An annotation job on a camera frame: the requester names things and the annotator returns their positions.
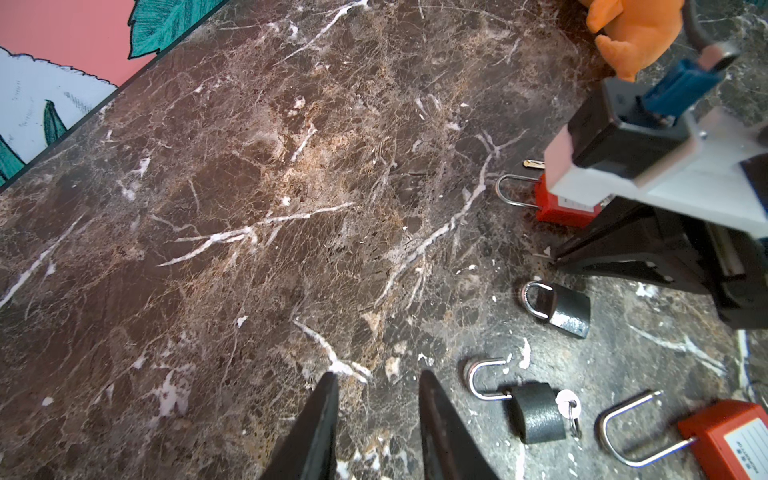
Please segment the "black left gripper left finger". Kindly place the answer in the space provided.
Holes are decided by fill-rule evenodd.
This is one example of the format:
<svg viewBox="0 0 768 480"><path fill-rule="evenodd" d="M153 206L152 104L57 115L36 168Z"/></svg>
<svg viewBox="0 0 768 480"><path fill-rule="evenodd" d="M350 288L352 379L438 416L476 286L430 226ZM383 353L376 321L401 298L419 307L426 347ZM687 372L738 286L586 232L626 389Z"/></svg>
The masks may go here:
<svg viewBox="0 0 768 480"><path fill-rule="evenodd" d="M334 479L338 377L326 372L261 479Z"/></svg>

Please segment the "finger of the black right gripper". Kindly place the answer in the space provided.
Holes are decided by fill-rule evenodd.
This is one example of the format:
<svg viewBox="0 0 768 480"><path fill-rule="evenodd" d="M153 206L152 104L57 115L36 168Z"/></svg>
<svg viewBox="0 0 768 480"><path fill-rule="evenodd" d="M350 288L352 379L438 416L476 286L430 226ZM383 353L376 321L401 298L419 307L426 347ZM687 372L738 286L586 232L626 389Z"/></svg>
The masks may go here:
<svg viewBox="0 0 768 480"><path fill-rule="evenodd" d="M678 261L557 261L555 268L574 275L620 278L700 295L709 293L706 272Z"/></svg>
<svg viewBox="0 0 768 480"><path fill-rule="evenodd" d="M616 198L587 227L554 250L555 262L695 263L699 252L688 226L687 218L676 212Z"/></svg>

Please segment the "silver key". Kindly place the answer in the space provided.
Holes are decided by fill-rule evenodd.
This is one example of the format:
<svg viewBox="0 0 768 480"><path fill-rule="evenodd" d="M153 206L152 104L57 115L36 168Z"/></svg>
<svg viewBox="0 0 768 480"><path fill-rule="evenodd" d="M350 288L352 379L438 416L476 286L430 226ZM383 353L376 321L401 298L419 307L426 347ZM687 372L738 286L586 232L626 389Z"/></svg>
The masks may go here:
<svg viewBox="0 0 768 480"><path fill-rule="evenodd" d="M526 159L523 161L523 166L528 169L544 170L545 163L541 160Z"/></svg>

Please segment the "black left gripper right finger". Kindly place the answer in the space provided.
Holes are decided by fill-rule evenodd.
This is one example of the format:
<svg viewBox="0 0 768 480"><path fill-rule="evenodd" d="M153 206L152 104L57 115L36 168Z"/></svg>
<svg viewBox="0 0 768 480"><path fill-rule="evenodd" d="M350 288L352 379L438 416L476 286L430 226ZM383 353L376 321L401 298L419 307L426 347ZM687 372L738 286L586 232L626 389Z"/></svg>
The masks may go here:
<svg viewBox="0 0 768 480"><path fill-rule="evenodd" d="M425 479L498 479L431 370L418 395Z"/></svg>

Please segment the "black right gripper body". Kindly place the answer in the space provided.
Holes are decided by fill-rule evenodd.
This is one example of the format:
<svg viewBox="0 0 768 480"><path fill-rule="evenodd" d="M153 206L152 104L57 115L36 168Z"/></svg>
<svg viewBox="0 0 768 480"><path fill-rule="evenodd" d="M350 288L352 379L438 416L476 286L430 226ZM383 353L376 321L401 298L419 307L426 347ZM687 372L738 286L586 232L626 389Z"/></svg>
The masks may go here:
<svg viewBox="0 0 768 480"><path fill-rule="evenodd" d="M686 276L679 290L709 294L733 329L767 327L767 239L713 222L679 217Z"/></svg>

